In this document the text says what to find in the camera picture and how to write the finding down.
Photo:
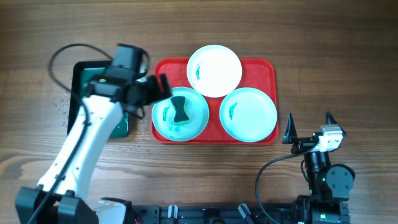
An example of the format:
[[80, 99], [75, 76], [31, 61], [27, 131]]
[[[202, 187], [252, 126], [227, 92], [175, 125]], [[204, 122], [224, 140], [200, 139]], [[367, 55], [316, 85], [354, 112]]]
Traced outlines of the white plate top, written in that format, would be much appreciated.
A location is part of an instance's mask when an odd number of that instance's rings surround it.
[[206, 45], [187, 63], [187, 79], [194, 90], [210, 98], [231, 93], [239, 85], [243, 68], [238, 56], [222, 45]]

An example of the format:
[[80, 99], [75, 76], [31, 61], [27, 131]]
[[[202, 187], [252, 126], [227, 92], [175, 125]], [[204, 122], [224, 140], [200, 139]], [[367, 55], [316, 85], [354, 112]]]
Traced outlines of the black water tray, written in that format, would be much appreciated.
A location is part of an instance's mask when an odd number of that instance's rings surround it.
[[[111, 65], [110, 60], [99, 60], [99, 61], [83, 61], [78, 62], [74, 65], [73, 75], [72, 75], [72, 87], [71, 91], [76, 93], [80, 97], [83, 96], [83, 87], [85, 83], [91, 79], [94, 75], [101, 73], [105, 68], [108, 68]], [[68, 126], [67, 126], [67, 134], [72, 130], [72, 126], [76, 120], [78, 111], [80, 109], [80, 105], [74, 99], [74, 97], [70, 97], [70, 107], [68, 114]], [[110, 135], [111, 139], [119, 139], [125, 138], [129, 134], [129, 115], [127, 113], [124, 114], [122, 120], [115, 127], [113, 132]]]

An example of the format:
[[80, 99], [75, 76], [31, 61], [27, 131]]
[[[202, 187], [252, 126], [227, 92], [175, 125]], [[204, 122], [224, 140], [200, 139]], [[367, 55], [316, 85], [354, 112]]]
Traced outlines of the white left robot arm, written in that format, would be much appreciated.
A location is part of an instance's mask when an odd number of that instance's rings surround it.
[[104, 145], [124, 113], [171, 97], [167, 77], [113, 67], [93, 76], [85, 94], [49, 170], [36, 188], [23, 187], [17, 194], [21, 223], [139, 223], [130, 201], [103, 198], [90, 206], [88, 189]]

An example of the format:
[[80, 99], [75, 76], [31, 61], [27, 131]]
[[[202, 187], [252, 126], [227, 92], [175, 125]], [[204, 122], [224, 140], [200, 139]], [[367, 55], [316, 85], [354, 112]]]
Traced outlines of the white plate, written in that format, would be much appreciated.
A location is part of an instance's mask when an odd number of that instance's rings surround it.
[[[170, 101], [173, 96], [186, 98], [185, 112], [188, 121], [175, 123], [175, 109]], [[189, 141], [200, 135], [210, 118], [208, 103], [197, 91], [188, 87], [175, 87], [172, 96], [159, 101], [152, 107], [152, 123], [156, 131], [170, 141]]]
[[238, 56], [222, 45], [206, 45], [187, 63], [187, 79], [194, 90], [210, 98], [231, 93], [239, 85], [243, 68]]
[[258, 142], [271, 135], [277, 124], [277, 108], [272, 99], [256, 88], [238, 88], [220, 105], [224, 130], [241, 142]]

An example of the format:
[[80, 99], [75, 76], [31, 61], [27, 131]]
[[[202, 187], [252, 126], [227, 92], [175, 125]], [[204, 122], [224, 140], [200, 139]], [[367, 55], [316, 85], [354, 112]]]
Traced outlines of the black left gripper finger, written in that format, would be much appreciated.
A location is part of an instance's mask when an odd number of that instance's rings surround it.
[[159, 75], [161, 84], [161, 98], [163, 100], [170, 98], [172, 96], [172, 87], [169, 84], [166, 74], [162, 73]]
[[147, 77], [147, 104], [153, 104], [164, 99], [163, 79], [155, 75]]

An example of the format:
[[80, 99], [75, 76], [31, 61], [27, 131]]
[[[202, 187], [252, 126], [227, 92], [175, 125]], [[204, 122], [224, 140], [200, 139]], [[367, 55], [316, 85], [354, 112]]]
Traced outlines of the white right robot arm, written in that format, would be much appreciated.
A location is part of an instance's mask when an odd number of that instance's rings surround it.
[[293, 223], [350, 223], [348, 204], [355, 172], [344, 164], [332, 164], [329, 153], [339, 149], [346, 132], [326, 112], [326, 123], [308, 138], [300, 138], [290, 114], [282, 142], [291, 144], [294, 156], [303, 155], [309, 195], [299, 195], [292, 209]]

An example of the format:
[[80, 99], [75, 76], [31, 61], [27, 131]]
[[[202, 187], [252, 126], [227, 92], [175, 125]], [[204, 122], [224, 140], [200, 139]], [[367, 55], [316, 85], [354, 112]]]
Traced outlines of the green scouring sponge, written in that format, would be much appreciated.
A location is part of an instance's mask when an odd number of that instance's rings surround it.
[[186, 98], [184, 96], [173, 96], [170, 101], [175, 109], [174, 122], [180, 123], [188, 121], [189, 117], [185, 112]]

